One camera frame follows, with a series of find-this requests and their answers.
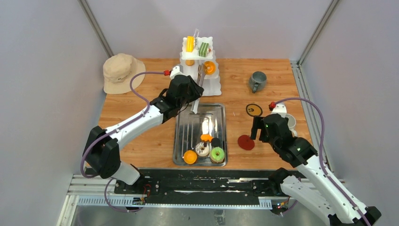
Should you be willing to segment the metal tongs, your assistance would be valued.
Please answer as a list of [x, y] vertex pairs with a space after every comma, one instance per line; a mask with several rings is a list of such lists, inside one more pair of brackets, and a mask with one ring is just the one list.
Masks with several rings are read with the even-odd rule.
[[199, 102], [200, 102], [200, 98], [202, 97], [202, 94], [204, 92], [203, 89], [203, 82], [205, 79], [205, 75], [206, 75], [206, 67], [203, 63], [199, 64], [198, 66], [198, 76], [197, 76], [197, 85], [198, 87], [196, 88], [196, 100], [192, 103], [192, 107], [191, 107], [191, 112], [193, 114], [197, 114], [198, 113], [198, 107], [199, 107]]

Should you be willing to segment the tan round biscuit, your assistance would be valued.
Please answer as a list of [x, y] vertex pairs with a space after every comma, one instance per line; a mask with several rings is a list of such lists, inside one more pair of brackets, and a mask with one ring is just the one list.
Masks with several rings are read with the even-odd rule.
[[194, 60], [185, 60], [185, 64], [187, 66], [193, 66], [195, 64], [195, 61]]

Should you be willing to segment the orange glazed donut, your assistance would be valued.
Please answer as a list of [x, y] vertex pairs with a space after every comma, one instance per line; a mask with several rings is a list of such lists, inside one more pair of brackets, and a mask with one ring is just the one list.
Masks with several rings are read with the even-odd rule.
[[204, 67], [205, 67], [205, 74], [206, 75], [212, 75], [216, 71], [216, 65], [212, 61], [205, 61], [204, 62]]

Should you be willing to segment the green striped cake slice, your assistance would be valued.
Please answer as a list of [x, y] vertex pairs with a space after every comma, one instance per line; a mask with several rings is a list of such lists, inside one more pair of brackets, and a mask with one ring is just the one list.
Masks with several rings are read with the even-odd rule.
[[198, 50], [198, 55], [200, 57], [206, 57], [208, 54], [208, 49], [209, 49], [209, 43], [207, 43], [207, 42], [201, 43], [201, 46], [199, 47], [199, 50]]

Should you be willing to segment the yellow cake slice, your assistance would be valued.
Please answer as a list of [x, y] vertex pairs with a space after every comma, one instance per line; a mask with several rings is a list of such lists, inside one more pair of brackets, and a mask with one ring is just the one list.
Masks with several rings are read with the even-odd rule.
[[195, 37], [187, 36], [186, 38], [186, 52], [193, 52], [196, 45]]

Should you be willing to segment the orange fish cookie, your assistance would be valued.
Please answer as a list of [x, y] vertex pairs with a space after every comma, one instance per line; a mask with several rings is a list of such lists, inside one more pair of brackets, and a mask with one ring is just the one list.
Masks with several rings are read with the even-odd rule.
[[210, 143], [213, 139], [213, 137], [210, 134], [203, 134], [200, 136], [200, 139], [204, 143]]

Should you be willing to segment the white chocolate drizzle donut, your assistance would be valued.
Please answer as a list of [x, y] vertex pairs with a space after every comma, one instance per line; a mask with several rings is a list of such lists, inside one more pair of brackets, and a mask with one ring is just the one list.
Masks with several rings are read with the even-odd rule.
[[207, 157], [210, 153], [210, 148], [207, 142], [199, 142], [195, 146], [195, 152], [199, 157]]

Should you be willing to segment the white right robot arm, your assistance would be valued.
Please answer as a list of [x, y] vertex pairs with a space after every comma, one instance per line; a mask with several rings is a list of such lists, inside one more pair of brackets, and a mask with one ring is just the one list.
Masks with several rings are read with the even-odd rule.
[[279, 157], [296, 168], [317, 189], [313, 191], [284, 168], [274, 171], [265, 189], [275, 196], [287, 195], [299, 201], [328, 226], [372, 226], [381, 217], [375, 206], [366, 206], [319, 160], [314, 146], [296, 137], [288, 127], [288, 119], [279, 114], [253, 119], [250, 138], [268, 143]]

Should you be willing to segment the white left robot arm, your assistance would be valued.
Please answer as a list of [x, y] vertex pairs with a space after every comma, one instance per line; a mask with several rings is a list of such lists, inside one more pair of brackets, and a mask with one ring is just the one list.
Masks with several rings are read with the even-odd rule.
[[114, 178], [124, 182], [132, 194], [140, 194], [144, 189], [141, 173], [132, 164], [121, 160], [120, 151], [145, 131], [176, 117], [185, 105], [200, 99], [203, 92], [204, 89], [191, 76], [178, 74], [158, 97], [146, 102], [147, 106], [142, 111], [114, 126], [92, 128], [81, 164], [88, 163], [95, 174], [86, 174], [81, 165], [82, 175], [86, 178]]

